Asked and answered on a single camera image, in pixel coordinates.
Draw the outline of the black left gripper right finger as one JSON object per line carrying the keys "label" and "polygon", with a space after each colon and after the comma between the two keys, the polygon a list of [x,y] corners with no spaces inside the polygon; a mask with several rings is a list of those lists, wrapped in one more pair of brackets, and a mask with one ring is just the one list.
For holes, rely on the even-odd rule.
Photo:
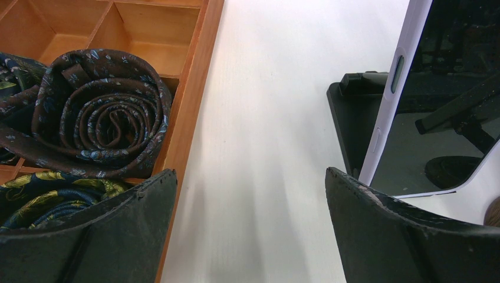
{"label": "black left gripper right finger", "polygon": [[499,229],[440,216],[335,167],[325,194],[347,282],[498,282]]}

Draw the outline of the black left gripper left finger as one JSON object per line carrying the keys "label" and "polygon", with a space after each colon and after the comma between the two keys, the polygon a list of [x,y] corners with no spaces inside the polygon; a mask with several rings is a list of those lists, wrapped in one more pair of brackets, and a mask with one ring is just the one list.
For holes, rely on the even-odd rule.
{"label": "black left gripper left finger", "polygon": [[154,282],[176,193],[166,169],[38,229],[1,233],[1,281]]}

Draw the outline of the lilac case smartphone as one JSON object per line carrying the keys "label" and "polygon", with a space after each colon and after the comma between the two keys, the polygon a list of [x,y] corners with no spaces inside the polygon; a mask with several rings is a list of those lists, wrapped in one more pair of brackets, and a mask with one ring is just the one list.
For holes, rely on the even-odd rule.
{"label": "lilac case smartphone", "polygon": [[358,180],[452,193],[499,146],[499,2],[410,1]]}

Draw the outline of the black folding phone stand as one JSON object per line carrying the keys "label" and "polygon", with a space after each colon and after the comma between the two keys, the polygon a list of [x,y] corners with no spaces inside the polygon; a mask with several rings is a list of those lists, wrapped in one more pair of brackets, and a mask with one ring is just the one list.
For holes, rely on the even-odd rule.
{"label": "black folding phone stand", "polygon": [[327,90],[346,172],[356,179],[367,153],[387,78],[387,72],[347,73]]}

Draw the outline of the wood-base phone stand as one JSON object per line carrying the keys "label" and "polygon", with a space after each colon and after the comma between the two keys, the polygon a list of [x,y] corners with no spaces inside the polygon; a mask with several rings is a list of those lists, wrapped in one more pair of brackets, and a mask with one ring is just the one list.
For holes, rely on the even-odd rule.
{"label": "wood-base phone stand", "polygon": [[483,219],[485,226],[500,227],[500,197],[495,198],[488,206]]}

